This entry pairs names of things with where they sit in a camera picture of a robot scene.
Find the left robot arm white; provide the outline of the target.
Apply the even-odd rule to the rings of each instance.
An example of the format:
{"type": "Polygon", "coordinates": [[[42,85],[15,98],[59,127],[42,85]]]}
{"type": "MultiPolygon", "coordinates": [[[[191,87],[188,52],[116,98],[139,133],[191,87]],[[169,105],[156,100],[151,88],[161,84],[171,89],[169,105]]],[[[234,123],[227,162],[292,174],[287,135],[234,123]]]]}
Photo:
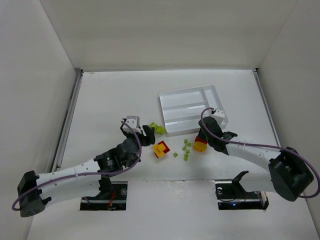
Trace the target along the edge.
{"type": "Polygon", "coordinates": [[[153,145],[154,127],[133,129],[121,123],[126,139],[116,147],[79,165],[49,173],[31,170],[23,174],[17,186],[17,199],[11,209],[28,218],[56,203],[107,195],[112,191],[110,178],[131,170],[141,161],[142,148],[153,145]]]}

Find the yellow and red lego stack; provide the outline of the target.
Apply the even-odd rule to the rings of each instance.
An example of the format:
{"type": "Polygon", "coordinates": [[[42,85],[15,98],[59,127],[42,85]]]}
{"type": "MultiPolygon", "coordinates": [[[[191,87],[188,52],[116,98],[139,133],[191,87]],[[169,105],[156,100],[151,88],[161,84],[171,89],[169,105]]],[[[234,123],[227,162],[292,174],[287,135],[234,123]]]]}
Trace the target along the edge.
{"type": "Polygon", "coordinates": [[[153,146],[153,151],[156,158],[160,159],[170,151],[170,148],[164,141],[161,141],[153,146]]]}

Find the yellow rounded lego piece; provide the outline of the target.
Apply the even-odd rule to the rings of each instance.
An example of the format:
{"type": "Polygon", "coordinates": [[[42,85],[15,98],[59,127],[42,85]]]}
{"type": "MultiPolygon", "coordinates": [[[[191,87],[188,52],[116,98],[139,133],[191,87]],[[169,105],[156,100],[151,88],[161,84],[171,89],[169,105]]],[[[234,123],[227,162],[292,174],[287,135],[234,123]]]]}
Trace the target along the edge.
{"type": "Polygon", "coordinates": [[[195,141],[193,149],[197,152],[203,153],[207,150],[207,144],[200,141],[195,141]]]}

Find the red lego piece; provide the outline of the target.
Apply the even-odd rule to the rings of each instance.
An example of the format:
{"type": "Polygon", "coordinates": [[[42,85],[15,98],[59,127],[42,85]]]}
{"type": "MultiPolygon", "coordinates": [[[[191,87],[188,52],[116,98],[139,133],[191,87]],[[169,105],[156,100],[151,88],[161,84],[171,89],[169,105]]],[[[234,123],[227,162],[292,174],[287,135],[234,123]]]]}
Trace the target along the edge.
{"type": "Polygon", "coordinates": [[[205,139],[203,139],[203,138],[201,138],[201,137],[199,137],[199,136],[197,136],[197,137],[195,138],[195,142],[200,142],[200,143],[203,143],[203,144],[205,144],[205,145],[208,144],[208,142],[207,142],[205,139]]]}

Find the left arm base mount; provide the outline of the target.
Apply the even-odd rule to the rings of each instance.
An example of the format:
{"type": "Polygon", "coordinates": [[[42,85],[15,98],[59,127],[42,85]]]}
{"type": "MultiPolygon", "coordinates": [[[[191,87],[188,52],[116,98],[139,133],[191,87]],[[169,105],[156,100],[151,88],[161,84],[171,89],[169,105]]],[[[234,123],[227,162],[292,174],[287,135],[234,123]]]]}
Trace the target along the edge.
{"type": "Polygon", "coordinates": [[[111,181],[103,176],[99,180],[99,193],[85,196],[80,202],[80,211],[125,211],[127,208],[127,181],[111,181]]]}

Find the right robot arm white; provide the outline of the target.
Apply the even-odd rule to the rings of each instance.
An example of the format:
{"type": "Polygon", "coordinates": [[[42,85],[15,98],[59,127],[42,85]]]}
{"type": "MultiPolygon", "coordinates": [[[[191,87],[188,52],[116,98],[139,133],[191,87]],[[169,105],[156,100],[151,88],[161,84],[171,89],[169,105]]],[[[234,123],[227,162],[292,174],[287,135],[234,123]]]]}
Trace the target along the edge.
{"type": "Polygon", "coordinates": [[[236,141],[238,135],[222,131],[211,116],[202,118],[198,124],[200,130],[195,142],[202,144],[202,150],[210,146],[216,152],[243,159],[264,169],[263,173],[257,175],[244,170],[233,178],[231,185],[237,194],[273,192],[294,202],[303,196],[302,193],[314,180],[320,179],[315,169],[293,148],[236,141]]]}

